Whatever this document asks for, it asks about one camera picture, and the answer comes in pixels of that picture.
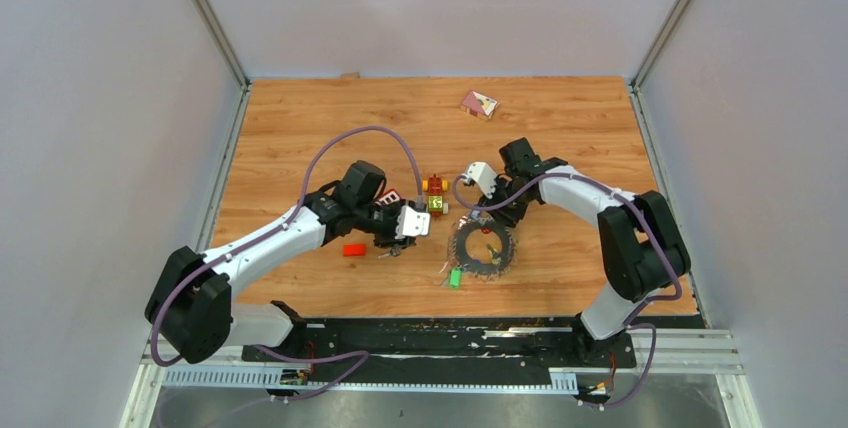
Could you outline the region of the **key with black tag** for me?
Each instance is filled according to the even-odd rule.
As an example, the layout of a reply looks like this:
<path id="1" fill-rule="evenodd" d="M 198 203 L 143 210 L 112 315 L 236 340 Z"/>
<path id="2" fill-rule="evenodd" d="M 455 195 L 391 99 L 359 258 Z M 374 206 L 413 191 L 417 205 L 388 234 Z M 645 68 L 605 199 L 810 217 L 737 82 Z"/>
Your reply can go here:
<path id="1" fill-rule="evenodd" d="M 403 251 L 404 251 L 404 247 L 403 247 L 403 246 L 400 246 L 400 245 L 392 246 L 392 247 L 391 247 L 388 251 L 386 251 L 386 252 L 384 252 L 384 253 L 380 254 L 380 255 L 378 256 L 378 259 L 385 259 L 385 258 L 390 258 L 390 257 L 398 257 L 398 256 L 400 256 L 400 255 L 402 254 L 402 252 L 403 252 Z"/>

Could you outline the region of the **green key tag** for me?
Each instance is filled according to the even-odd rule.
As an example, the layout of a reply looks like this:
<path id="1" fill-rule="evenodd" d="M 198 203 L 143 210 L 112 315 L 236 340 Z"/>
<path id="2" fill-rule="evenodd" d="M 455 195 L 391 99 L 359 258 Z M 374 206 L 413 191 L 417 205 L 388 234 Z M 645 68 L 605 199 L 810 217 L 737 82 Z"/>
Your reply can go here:
<path id="1" fill-rule="evenodd" d="M 463 271 L 460 268 L 454 268 L 448 275 L 448 286 L 451 289 L 458 289 L 461 286 Z"/>

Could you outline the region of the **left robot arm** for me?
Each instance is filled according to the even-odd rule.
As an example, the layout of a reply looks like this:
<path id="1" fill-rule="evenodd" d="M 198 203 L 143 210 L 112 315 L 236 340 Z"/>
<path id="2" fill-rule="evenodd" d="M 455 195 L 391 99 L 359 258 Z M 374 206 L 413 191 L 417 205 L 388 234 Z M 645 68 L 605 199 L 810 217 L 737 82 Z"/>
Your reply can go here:
<path id="1" fill-rule="evenodd" d="M 152 338 L 164 338 L 191 364 L 222 347 L 249 345 L 264 345 L 283 361 L 298 359 L 307 337 L 295 327 L 291 309 L 236 299 L 275 268 L 354 230 L 372 235 L 375 247 L 392 256 L 428 235 L 431 217 L 422 204 L 379 202 L 385 182 L 380 168 L 358 160 L 342 179 L 307 193 L 301 205 L 236 241 L 202 253 L 187 246 L 173 251 L 144 310 Z"/>

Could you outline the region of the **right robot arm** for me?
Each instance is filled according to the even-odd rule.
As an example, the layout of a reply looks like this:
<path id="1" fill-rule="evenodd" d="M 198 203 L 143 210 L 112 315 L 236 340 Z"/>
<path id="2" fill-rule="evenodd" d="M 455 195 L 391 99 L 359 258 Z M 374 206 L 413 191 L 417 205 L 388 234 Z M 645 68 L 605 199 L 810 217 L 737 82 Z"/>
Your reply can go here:
<path id="1" fill-rule="evenodd" d="M 514 227 L 537 202 L 561 208 L 598 231 L 606 283 L 578 316 L 570 340 L 577 361 L 598 364 L 611 351 L 610 338 L 648 304 L 682 297 L 681 279 L 691 259 L 661 193 L 613 188 L 561 158 L 541 158 L 525 138 L 506 144 L 499 154 L 501 172 L 483 162 L 466 171 L 481 191 L 479 205 L 496 221 Z"/>

